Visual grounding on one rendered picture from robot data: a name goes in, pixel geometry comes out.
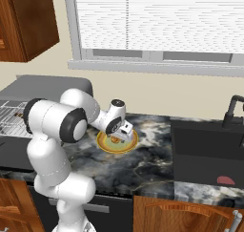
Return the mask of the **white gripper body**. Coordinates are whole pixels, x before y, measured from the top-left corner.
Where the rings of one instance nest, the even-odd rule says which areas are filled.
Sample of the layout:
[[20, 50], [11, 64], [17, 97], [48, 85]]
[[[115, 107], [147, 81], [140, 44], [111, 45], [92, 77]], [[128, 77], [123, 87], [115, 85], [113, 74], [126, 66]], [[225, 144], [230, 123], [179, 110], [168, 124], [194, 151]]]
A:
[[121, 140], [132, 142], [133, 133], [132, 131], [126, 132], [124, 130], [117, 130], [116, 132], [112, 133], [112, 137], [117, 137]]

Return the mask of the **brown wooden cupboard door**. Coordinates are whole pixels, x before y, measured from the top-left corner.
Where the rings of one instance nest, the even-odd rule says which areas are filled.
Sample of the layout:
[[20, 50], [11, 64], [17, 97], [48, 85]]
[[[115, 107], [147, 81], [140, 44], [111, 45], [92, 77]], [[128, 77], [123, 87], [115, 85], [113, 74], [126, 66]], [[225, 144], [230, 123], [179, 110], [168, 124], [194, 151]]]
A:
[[133, 232], [225, 232], [233, 222], [234, 208], [133, 197]]

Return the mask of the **toaster oven glass door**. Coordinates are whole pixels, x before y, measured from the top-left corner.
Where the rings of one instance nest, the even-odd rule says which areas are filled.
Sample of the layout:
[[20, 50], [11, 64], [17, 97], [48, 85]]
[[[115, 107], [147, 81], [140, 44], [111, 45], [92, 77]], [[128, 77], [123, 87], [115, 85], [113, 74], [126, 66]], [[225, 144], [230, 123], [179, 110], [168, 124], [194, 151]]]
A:
[[0, 100], [0, 137], [31, 138], [24, 123], [26, 102]]

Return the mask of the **yellow round plate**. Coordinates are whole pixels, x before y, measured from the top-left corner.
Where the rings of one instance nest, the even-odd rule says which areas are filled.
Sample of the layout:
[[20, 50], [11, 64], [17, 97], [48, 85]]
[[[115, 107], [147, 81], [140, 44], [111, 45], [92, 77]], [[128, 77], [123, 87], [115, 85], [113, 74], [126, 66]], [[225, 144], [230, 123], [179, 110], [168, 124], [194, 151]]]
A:
[[111, 137], [108, 137], [105, 133], [99, 132], [96, 137], [96, 143], [97, 146], [111, 154], [125, 154], [130, 152], [132, 149], [134, 149], [137, 145], [137, 142], [139, 140], [138, 134], [136, 131], [132, 131], [133, 138], [132, 142], [127, 142], [124, 140], [121, 140], [119, 143], [115, 144], [111, 142]]

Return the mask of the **black dishwasher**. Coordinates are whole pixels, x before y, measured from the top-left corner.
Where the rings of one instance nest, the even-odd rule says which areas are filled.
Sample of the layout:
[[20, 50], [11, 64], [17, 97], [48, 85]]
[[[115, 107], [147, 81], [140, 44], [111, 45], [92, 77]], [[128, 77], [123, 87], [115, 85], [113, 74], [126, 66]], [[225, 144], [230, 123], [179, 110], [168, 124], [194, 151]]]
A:
[[[32, 186], [28, 186], [38, 215], [43, 223], [45, 232], [51, 232], [58, 223], [56, 201], [38, 194]], [[88, 220], [96, 232], [132, 232], [132, 197], [115, 197], [97, 194], [95, 202], [110, 207], [109, 213], [85, 210]]]

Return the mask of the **black sink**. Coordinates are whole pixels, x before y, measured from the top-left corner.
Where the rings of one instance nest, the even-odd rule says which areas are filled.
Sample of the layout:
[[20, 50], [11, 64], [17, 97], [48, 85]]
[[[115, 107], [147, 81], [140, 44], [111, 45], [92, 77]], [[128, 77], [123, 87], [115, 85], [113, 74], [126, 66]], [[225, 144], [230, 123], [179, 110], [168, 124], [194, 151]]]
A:
[[[172, 119], [171, 133], [176, 181], [244, 189], [244, 125]], [[219, 184], [220, 176], [235, 185]]]

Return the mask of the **black tap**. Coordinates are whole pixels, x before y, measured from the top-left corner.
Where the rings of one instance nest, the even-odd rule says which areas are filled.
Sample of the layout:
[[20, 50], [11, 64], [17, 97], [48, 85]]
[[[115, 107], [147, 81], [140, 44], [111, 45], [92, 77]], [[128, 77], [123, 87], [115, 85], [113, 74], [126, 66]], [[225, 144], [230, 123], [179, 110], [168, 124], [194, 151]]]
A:
[[244, 96], [241, 95], [233, 95], [230, 101], [230, 105], [228, 111], [224, 115], [222, 127], [224, 129], [229, 129], [232, 124], [242, 124], [244, 125], [244, 116], [235, 116], [234, 108], [237, 102], [243, 103], [243, 111], [244, 111]]

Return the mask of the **red flat item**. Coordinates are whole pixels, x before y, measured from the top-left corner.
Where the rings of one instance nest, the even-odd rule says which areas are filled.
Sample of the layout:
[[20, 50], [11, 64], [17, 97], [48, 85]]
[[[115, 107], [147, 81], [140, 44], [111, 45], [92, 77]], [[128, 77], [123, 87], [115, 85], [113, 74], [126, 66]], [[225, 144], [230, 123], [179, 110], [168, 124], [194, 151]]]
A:
[[228, 184], [228, 185], [235, 185], [235, 182], [229, 178], [229, 177], [226, 177], [226, 176], [220, 176], [217, 178], [217, 182], [219, 184]]

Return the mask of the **window with white blinds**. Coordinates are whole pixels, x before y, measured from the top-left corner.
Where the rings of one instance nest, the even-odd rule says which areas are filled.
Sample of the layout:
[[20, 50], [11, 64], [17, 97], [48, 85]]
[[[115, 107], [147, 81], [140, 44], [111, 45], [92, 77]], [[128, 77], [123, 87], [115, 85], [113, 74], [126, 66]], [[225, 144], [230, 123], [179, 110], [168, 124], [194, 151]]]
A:
[[65, 0], [76, 70], [244, 77], [244, 0]]

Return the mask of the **brown wooden drawer front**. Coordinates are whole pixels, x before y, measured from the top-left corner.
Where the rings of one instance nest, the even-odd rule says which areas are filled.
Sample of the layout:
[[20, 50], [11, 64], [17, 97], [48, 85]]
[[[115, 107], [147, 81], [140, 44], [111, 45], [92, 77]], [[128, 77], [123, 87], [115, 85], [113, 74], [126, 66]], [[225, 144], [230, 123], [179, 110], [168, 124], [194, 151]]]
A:
[[0, 179], [0, 232], [45, 232], [22, 180]]

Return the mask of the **brown wooden wall cupboard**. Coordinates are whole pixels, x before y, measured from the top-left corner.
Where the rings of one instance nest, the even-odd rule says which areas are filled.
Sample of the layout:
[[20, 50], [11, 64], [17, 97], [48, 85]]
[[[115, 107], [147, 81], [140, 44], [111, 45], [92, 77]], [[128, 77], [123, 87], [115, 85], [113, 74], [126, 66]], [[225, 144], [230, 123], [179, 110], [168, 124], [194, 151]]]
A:
[[58, 42], [52, 0], [0, 0], [0, 61], [29, 62]]

